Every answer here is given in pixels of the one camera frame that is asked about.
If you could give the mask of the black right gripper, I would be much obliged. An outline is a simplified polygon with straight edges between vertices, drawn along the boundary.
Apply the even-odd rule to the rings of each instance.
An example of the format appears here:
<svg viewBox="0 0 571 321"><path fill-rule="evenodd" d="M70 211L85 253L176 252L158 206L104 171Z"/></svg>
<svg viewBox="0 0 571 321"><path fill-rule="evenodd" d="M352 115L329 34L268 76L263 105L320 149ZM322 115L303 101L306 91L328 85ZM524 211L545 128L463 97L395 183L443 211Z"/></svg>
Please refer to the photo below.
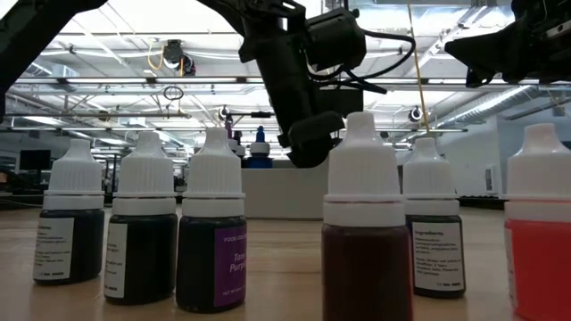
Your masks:
<svg viewBox="0 0 571 321"><path fill-rule="evenodd" d="M571 0L511 0L516 21L491 34L448 42L444 51L468 67L466 87L490 83L497 74L518 83L520 24L529 75L541 83L571 82Z"/></svg>

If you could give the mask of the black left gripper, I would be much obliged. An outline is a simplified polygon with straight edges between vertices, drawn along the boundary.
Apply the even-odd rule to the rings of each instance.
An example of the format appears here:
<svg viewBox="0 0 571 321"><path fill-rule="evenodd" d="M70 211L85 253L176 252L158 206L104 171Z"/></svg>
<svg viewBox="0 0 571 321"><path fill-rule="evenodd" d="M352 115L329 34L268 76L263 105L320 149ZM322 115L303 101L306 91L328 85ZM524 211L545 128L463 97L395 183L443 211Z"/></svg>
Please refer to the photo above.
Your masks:
<svg viewBox="0 0 571 321"><path fill-rule="evenodd" d="M330 134L361 111L365 81L343 65L315 71L308 63L303 12L240 12L241 62L255 60L282 133L282 147L298 169L314 168L342 142Z"/></svg>

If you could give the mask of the large blue-capped coloring bottle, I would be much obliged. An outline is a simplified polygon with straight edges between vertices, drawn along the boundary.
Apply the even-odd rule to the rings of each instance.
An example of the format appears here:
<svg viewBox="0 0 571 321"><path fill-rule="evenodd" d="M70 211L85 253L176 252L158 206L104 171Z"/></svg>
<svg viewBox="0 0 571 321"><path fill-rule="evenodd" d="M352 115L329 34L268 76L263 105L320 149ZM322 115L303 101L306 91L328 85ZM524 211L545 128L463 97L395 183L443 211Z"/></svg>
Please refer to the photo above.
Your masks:
<svg viewBox="0 0 571 321"><path fill-rule="evenodd" d="M249 169L272 169L273 162L269 157L270 144L266 142L263 126L258 126L255 141L250 145L250 156L247 158Z"/></svg>

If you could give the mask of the grey plastic bin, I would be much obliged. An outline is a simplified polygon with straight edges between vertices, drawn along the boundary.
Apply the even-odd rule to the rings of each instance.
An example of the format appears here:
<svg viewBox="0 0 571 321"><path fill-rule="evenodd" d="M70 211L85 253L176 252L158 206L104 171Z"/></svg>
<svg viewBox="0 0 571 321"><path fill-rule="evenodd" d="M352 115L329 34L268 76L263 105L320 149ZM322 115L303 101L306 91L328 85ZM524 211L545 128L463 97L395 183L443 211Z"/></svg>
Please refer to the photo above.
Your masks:
<svg viewBox="0 0 571 321"><path fill-rule="evenodd" d="M321 220L328 161L299 169L276 160L272 169L242 169L247 218Z"/></svg>

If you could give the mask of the brown food coloring bottle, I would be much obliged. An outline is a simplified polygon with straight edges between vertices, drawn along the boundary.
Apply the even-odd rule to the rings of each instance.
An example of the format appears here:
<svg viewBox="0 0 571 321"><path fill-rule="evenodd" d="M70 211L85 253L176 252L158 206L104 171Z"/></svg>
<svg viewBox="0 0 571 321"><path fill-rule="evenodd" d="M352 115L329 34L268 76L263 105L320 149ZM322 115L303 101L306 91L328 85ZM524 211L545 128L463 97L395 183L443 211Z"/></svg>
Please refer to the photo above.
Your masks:
<svg viewBox="0 0 571 321"><path fill-rule="evenodd" d="M354 112L328 158L321 230L323 321L413 321L410 232L393 148Z"/></svg>

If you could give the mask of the large black-capped coloring bottle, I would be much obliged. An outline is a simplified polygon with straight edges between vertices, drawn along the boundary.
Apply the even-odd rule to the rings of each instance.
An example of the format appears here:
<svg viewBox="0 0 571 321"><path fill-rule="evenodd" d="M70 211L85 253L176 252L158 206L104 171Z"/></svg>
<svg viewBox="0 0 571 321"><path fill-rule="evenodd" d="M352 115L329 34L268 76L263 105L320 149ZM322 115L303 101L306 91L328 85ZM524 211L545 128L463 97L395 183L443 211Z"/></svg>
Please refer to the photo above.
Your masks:
<svg viewBox="0 0 571 321"><path fill-rule="evenodd" d="M233 132L233 136L232 136L232 150L234 151L234 153L236 154L236 156L240 159L241 161L241 168L245 169L247 167L247 162L245 159L245 147L242 146L241 144L241 139L242 139L243 133L239 130L236 130Z"/></svg>

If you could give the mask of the purple label food coloring bottle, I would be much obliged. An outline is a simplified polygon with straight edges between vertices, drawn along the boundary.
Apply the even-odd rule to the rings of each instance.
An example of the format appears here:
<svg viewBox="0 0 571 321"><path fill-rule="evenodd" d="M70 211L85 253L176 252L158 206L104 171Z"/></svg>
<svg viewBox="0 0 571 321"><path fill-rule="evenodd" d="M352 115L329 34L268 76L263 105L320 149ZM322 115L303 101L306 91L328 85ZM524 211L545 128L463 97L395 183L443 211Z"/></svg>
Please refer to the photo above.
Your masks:
<svg viewBox="0 0 571 321"><path fill-rule="evenodd" d="M178 230L176 303L194 313L233 309L246 295L247 222L241 161L224 128L209 128L189 161Z"/></svg>

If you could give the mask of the dark blue food coloring bottle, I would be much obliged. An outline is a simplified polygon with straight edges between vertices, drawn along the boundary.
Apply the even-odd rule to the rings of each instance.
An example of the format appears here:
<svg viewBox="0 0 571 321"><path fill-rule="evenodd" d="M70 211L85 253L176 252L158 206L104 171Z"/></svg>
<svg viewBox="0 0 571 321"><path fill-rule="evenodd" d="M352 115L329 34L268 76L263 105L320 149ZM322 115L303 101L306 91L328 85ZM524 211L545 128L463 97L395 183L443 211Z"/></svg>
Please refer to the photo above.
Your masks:
<svg viewBox="0 0 571 321"><path fill-rule="evenodd" d="M402 166L402 194L410 231L413 292L458 299L466 291L463 224L451 164L433 138L418 139Z"/></svg>

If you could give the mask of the coral red food coloring bottle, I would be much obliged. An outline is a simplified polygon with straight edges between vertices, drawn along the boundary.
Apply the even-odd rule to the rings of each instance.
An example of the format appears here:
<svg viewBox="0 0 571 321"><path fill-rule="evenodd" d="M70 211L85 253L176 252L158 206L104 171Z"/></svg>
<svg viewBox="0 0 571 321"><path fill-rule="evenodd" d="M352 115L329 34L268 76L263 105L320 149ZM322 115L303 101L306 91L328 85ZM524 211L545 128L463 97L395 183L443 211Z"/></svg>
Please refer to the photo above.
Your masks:
<svg viewBox="0 0 571 321"><path fill-rule="evenodd" d="M556 128L525 128L508 161L505 243L509 297L528 321L571 321L571 150Z"/></svg>

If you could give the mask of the black computer monitor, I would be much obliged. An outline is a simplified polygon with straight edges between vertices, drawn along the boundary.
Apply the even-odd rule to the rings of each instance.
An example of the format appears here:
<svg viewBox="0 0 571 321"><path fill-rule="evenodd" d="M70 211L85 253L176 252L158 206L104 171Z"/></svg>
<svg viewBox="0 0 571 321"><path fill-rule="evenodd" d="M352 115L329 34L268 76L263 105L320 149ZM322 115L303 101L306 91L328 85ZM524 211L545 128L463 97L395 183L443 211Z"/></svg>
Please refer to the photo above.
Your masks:
<svg viewBox="0 0 571 321"><path fill-rule="evenodd" d="M51 164L50 150L20 150L19 170L47 170Z"/></svg>

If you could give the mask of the silver ceiling duct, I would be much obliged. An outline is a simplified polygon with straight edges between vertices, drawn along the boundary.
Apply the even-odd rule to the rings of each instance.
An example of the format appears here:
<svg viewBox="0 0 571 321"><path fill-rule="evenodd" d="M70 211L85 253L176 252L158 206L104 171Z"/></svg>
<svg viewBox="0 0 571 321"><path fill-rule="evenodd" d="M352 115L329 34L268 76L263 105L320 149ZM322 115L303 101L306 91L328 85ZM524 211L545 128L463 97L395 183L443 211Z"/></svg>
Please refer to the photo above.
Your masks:
<svg viewBox="0 0 571 321"><path fill-rule="evenodd" d="M439 119L435 126L445 128L455 123L471 123L485 119L491 115L505 111L521 103L531 101L539 96L537 86L517 86L503 92L495 92L482 96L465 104L455 112Z"/></svg>

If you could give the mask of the black gantry frame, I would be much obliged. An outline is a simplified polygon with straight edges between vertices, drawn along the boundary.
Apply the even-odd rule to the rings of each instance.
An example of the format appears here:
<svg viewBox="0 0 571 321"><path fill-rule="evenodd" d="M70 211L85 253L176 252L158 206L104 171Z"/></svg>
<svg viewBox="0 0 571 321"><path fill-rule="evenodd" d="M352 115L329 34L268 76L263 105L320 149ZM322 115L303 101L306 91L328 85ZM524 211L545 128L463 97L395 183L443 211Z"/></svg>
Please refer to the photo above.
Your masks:
<svg viewBox="0 0 571 321"><path fill-rule="evenodd" d="M282 133L281 128L278 125L268 126L264 124L254 124L252 127L239 127L238 123L244 119L272 119L275 114L270 111L250 111L250 112L231 112L233 118L233 132L239 130L243 133L241 144L250 145L255 141L256 132L258 126L263 126L265 131L266 142L272 144L272 140L268 140L266 137L267 133L273 133L277 136Z"/></svg>

